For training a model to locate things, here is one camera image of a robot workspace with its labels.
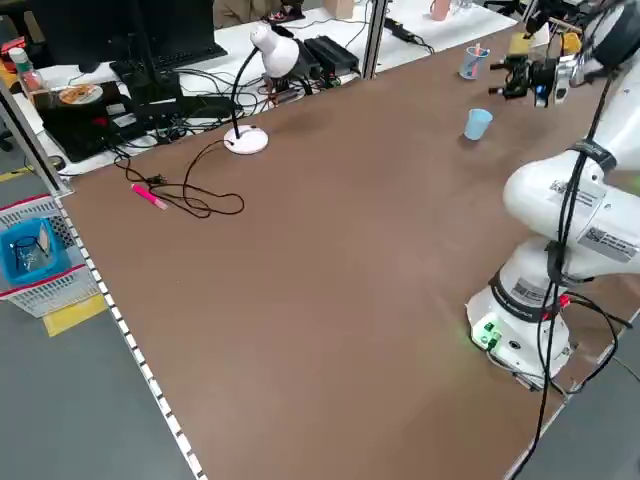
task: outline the white desk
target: white desk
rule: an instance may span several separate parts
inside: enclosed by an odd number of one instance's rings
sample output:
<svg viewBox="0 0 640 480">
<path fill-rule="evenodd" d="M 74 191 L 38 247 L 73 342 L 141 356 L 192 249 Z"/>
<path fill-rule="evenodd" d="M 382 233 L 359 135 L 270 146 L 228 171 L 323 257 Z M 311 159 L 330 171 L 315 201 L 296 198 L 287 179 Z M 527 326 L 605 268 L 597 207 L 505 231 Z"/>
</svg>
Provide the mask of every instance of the white desk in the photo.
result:
<svg viewBox="0 0 640 480">
<path fill-rule="evenodd" d="M 435 22 L 429 17 L 430 6 L 431 2 L 429 0 L 395 0 L 389 5 L 389 12 L 387 16 L 403 23 L 408 30 L 421 36 L 425 42 L 430 44 L 436 50 L 436 52 L 509 28 L 516 23 L 513 19 L 498 15 L 495 12 L 477 5 L 474 5 L 468 10 L 450 12 L 445 21 Z M 364 3 L 357 5 L 351 20 L 365 20 L 365 8 L 366 6 Z M 371 10 L 371 5 L 369 5 L 368 8 L 366 8 L 367 21 L 371 14 Z M 285 25 L 286 27 L 291 28 L 296 37 L 300 39 L 312 38 L 318 35 L 328 35 L 337 43 L 346 45 L 347 42 L 349 42 L 364 26 L 362 23 L 349 24 L 340 21 L 329 21 L 326 23 L 311 25 L 308 28 L 297 28 L 304 27 L 315 21 L 322 21 L 330 18 L 323 8 L 308 10 L 305 12 L 305 15 L 307 18 L 304 20 L 298 20 Z M 215 33 L 216 43 L 220 44 L 228 52 L 228 55 L 213 60 L 199 62 L 190 65 L 189 68 L 204 70 L 211 73 L 227 72 L 230 74 L 228 75 L 229 81 L 233 81 L 233 76 L 240 69 L 240 65 L 253 48 L 249 41 L 249 33 L 253 30 L 254 26 L 255 23 L 249 23 L 239 25 L 237 27 L 217 30 Z M 362 58 L 364 54 L 367 34 L 368 25 L 365 26 L 362 33 L 356 38 L 356 40 L 351 42 L 349 46 L 349 50 L 359 58 Z M 378 71 L 387 70 L 398 65 L 412 62 L 427 55 L 428 53 L 423 47 L 407 44 L 391 36 L 389 32 L 385 31 L 383 33 L 382 44 L 378 55 Z M 263 71 L 264 69 L 260 60 L 253 60 L 246 68 L 241 83 L 247 83 L 249 80 L 258 78 Z M 70 79 L 80 75 L 77 67 L 73 65 L 60 65 L 45 68 L 41 70 L 41 73 L 52 87 L 66 86 Z M 354 76 L 352 75 L 348 78 L 343 78 L 342 80 L 344 82 L 351 78 L 354 78 Z M 83 75 L 75 82 L 72 82 L 72 84 L 99 83 L 116 79 L 117 77 L 109 68 L 108 63 L 103 63 L 95 72 Z M 215 91 L 215 87 L 211 81 L 192 75 L 181 75 L 180 83 L 184 88 L 186 95 L 189 95 L 190 92 Z M 122 86 L 121 89 L 126 93 L 126 88 L 124 86 Z M 226 86 L 220 85 L 220 89 L 224 91 L 226 90 Z M 257 94 L 257 86 L 254 87 L 252 91 Z M 20 94 L 16 95 L 16 101 L 24 112 L 29 124 L 38 134 L 38 138 L 45 151 L 49 155 L 61 155 L 62 157 L 65 157 L 55 143 L 44 132 L 39 115 L 27 99 Z M 152 146 L 154 141 L 150 137 L 146 137 L 137 139 L 133 143 L 136 145 Z M 140 153 L 142 151 L 141 149 L 125 150 L 131 154 Z M 109 165 L 113 160 L 113 153 L 104 152 L 81 163 L 69 163 L 68 167 L 66 167 L 62 173 L 71 175 L 86 173 Z"/>
</svg>

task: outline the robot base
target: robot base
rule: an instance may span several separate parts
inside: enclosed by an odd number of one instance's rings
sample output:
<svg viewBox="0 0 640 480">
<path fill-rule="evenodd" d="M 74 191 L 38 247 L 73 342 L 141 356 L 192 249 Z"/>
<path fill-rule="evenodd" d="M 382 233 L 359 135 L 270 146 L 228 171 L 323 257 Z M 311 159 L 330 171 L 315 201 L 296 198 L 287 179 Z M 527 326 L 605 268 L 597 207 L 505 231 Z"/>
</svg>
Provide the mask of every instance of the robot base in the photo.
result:
<svg viewBox="0 0 640 480">
<path fill-rule="evenodd" d="M 471 324 L 471 339 L 482 350 L 495 347 L 491 354 L 508 369 L 519 372 L 528 384 L 542 388 L 544 371 L 538 356 L 536 335 L 538 325 L 520 320 L 509 314 L 486 287 L 474 295 L 467 304 L 467 317 Z M 540 346 L 546 357 L 550 322 L 542 325 Z M 555 377 L 573 353 L 569 344 L 569 329 L 560 315 L 556 317 L 551 348 L 550 372 Z"/>
</svg>

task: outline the brown table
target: brown table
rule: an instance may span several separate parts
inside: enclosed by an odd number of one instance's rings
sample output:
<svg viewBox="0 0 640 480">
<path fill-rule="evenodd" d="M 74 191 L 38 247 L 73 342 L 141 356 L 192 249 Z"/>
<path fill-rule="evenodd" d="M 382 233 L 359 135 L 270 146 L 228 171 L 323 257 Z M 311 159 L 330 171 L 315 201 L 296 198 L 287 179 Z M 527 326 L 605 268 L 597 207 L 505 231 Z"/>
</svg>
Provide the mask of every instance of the brown table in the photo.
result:
<svg viewBox="0 0 640 480">
<path fill-rule="evenodd" d="M 483 41 L 494 60 L 510 33 Z M 540 396 L 473 347 L 464 305 L 530 235 L 506 179 L 586 131 L 600 87 L 507 103 L 486 94 L 500 73 L 457 76 L 462 52 L 253 118 L 264 152 L 220 146 L 192 176 L 242 194 L 238 216 L 162 212 L 115 167 L 64 200 L 210 479 L 497 479 L 531 439 Z M 460 136 L 472 107 L 495 116 L 477 143 Z M 178 180 L 223 133 L 134 165 Z M 588 291 L 628 316 L 634 288 Z M 598 353 L 606 325 L 578 308 Z"/>
</svg>

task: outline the plastic cup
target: plastic cup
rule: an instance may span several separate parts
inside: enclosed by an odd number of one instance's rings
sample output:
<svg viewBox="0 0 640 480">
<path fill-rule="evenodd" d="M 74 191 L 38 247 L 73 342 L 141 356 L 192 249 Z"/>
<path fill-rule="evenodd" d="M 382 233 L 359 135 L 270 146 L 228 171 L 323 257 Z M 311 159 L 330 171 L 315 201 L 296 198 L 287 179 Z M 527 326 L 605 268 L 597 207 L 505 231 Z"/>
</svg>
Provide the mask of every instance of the plastic cup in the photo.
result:
<svg viewBox="0 0 640 480">
<path fill-rule="evenodd" d="M 464 136 L 469 140 L 480 140 L 493 120 L 493 115 L 482 108 L 469 110 L 469 119 L 464 127 Z"/>
<path fill-rule="evenodd" d="M 460 76 L 467 80 L 475 80 L 478 78 L 478 71 L 484 59 L 489 56 L 489 50 L 486 48 L 468 47 L 464 53 L 464 60 L 460 65 Z"/>
</svg>

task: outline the desk lamp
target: desk lamp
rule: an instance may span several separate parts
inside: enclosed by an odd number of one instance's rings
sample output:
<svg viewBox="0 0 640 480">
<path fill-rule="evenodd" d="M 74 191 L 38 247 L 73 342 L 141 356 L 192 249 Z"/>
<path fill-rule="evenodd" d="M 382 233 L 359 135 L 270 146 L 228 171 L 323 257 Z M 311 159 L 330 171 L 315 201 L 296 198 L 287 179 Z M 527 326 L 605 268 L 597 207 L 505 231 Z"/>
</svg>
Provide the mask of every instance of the desk lamp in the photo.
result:
<svg viewBox="0 0 640 480">
<path fill-rule="evenodd" d="M 253 43 L 254 48 L 240 67 L 231 89 L 232 101 L 235 101 L 242 72 L 247 68 L 256 53 L 260 52 L 262 54 L 265 72 L 271 78 L 284 77 L 293 70 L 298 62 L 300 50 L 295 40 L 281 37 L 266 24 L 258 25 L 251 32 L 251 43 Z M 235 108 L 231 109 L 231 121 L 233 122 L 233 128 L 225 134 L 224 144 L 233 153 L 251 155 L 260 152 L 269 143 L 267 133 L 255 125 L 238 126 Z"/>
</svg>

